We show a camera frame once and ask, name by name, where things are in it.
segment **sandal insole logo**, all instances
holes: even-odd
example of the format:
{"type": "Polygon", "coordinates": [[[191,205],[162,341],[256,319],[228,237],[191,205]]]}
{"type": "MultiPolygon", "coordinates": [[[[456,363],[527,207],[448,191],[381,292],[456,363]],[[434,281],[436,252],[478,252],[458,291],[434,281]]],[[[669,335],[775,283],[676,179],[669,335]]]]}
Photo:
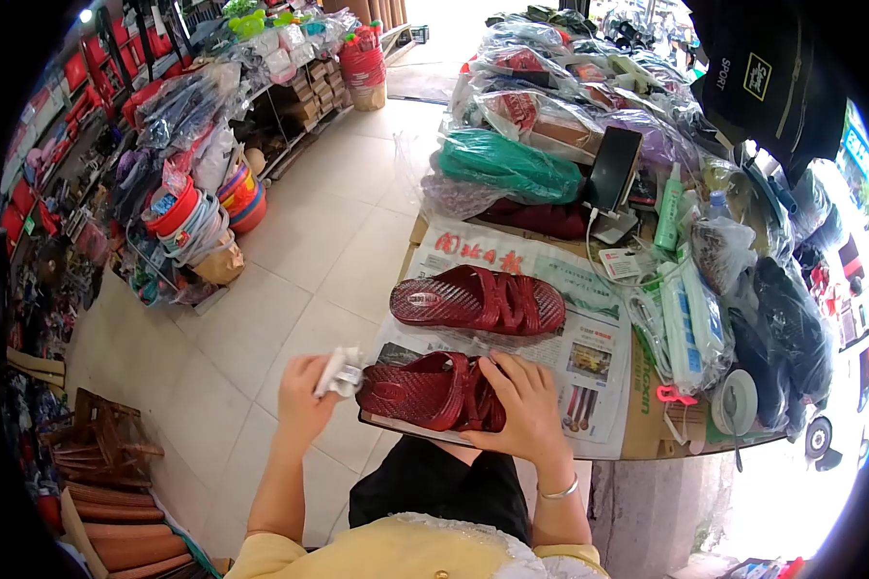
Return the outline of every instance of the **sandal insole logo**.
{"type": "Polygon", "coordinates": [[[418,292],[406,298],[409,304],[415,307],[432,307],[441,303],[442,297],[432,292],[418,292]]]}
{"type": "Polygon", "coordinates": [[[406,389],[395,382],[378,382],[373,387],[373,394],[390,402],[402,402],[406,399],[406,389]]]}
{"type": "Polygon", "coordinates": [[[769,86],[769,75],[772,72],[773,68],[768,62],[750,53],[750,58],[747,60],[747,74],[743,79],[743,90],[762,102],[766,98],[766,88],[769,86]]]}

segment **black pants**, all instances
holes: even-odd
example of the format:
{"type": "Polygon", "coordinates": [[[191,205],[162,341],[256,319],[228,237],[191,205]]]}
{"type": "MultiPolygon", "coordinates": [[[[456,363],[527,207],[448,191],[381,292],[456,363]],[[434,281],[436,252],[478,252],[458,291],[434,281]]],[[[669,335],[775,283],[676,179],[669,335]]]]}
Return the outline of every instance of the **black pants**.
{"type": "Polygon", "coordinates": [[[398,512],[489,524],[531,544],[528,507],[509,455],[484,451],[473,466],[422,438],[403,436],[380,468],[351,489],[351,528],[398,512]]]}

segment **red sandal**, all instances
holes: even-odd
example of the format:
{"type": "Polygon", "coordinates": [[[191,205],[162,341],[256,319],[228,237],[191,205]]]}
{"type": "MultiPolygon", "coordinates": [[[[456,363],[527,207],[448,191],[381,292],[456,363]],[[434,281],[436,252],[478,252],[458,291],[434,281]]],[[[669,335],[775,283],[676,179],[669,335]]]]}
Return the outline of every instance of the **red sandal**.
{"type": "Polygon", "coordinates": [[[432,352],[402,367],[368,366],[355,398],[364,411],[428,430],[498,433],[505,426],[505,409],[480,372],[478,358],[432,352]]]}
{"type": "Polygon", "coordinates": [[[410,326],[511,335],[554,331],[566,317],[563,297],[547,282],[474,265],[397,284],[389,296],[389,310],[410,326]]]}

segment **green bottle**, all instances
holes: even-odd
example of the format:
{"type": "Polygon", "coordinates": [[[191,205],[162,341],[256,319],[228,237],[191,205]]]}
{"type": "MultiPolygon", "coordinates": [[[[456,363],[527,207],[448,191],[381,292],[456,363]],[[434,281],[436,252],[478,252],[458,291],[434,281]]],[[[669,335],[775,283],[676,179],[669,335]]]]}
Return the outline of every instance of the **green bottle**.
{"type": "Polygon", "coordinates": [[[675,211],[682,197],[682,181],[679,180],[679,163],[673,163],[673,172],[663,186],[663,195],[660,200],[660,222],[657,223],[657,233],[653,237],[653,243],[663,249],[672,251],[675,249],[675,241],[679,235],[675,230],[675,211]]]}

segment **smartphone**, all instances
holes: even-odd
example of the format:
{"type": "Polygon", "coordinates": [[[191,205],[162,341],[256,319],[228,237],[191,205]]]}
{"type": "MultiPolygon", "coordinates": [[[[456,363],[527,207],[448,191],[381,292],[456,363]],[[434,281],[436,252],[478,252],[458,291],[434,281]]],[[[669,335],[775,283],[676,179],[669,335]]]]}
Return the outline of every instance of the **smartphone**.
{"type": "Polygon", "coordinates": [[[626,198],[637,174],[644,135],[617,127],[605,130],[596,162],[580,200],[602,213],[612,213],[626,198]]]}

